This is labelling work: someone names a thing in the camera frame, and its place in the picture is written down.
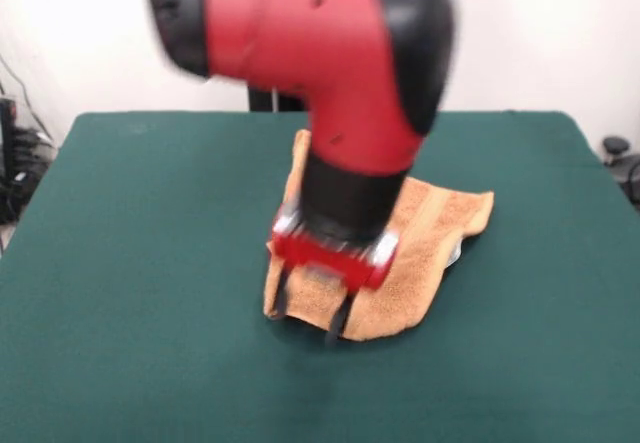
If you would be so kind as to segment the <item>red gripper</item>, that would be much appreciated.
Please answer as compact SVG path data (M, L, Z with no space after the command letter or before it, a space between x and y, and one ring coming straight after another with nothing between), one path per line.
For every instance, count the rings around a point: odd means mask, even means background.
M307 267L336 276L349 291L378 290L390 273L399 247L399 235L385 230L373 243L358 246L311 234L303 222L299 204L287 201L274 218L271 230L272 254L281 259L270 318L287 316L288 283L291 270ZM355 293L347 293L334 313L325 335L325 345L333 346L343 337Z

